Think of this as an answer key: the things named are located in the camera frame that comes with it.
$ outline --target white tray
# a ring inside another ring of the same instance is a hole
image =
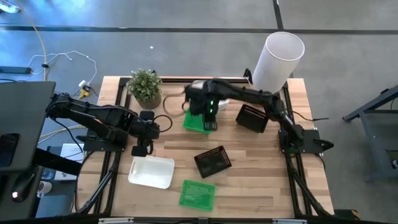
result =
[[[132,160],[129,182],[167,189],[174,173],[174,160],[153,156],[134,157]]]

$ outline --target black container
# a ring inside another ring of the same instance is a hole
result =
[[[232,166],[224,146],[195,156],[195,162],[202,178],[213,175]]]
[[[249,105],[242,105],[235,120],[239,125],[257,133],[263,133],[268,123],[268,118],[264,112]]]

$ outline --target butcher block tabletop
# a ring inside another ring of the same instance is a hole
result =
[[[115,104],[120,78],[104,77],[98,105]],[[293,110],[311,119],[304,80],[290,78],[287,82]],[[181,93],[186,84],[163,83],[162,97]],[[237,85],[249,88],[246,84]],[[126,90],[122,94],[122,105],[125,98]],[[181,113],[183,101],[183,95],[168,98],[165,102],[166,109],[169,113]],[[264,133],[255,133],[238,125],[235,118],[242,104],[241,101],[230,100],[227,108],[218,112],[216,116],[218,129],[211,134],[183,128],[184,116],[172,118],[172,128],[154,140],[154,152],[151,155],[172,158],[175,161],[174,175],[167,189],[131,184],[128,181],[127,176],[133,159],[131,149],[136,143],[135,138],[129,137],[126,150],[121,156],[111,215],[113,217],[293,218],[286,161],[280,152],[277,137],[279,123],[269,121]],[[129,109],[137,113],[142,110],[134,97],[131,97]],[[156,116],[165,114],[162,104],[154,112]],[[305,129],[313,128],[312,122],[300,116],[294,116],[294,119]],[[168,128],[170,124],[167,118],[158,118],[156,122],[160,125],[160,130]],[[224,146],[232,167],[202,179],[194,157],[218,146]],[[79,208],[98,186],[103,158],[104,152],[95,152],[81,169],[77,190]],[[328,183],[320,158],[312,154],[302,154],[302,160],[308,188],[323,208],[333,213]],[[212,212],[181,207],[178,204],[184,180],[216,185]],[[302,193],[299,187],[297,189],[300,208],[304,213]],[[108,187],[104,191],[102,209],[107,198]]]

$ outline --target small plant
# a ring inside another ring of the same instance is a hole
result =
[[[137,101],[149,101],[160,94],[162,80],[155,71],[139,69],[131,71],[131,76],[126,83],[127,92],[134,95]]]

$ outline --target plant pot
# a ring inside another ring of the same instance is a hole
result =
[[[137,101],[142,108],[144,108],[146,110],[153,110],[160,105],[160,102],[162,101],[162,97],[161,97],[160,93],[158,93],[155,97],[153,97],[150,100],[141,101],[141,100],[137,99]]]

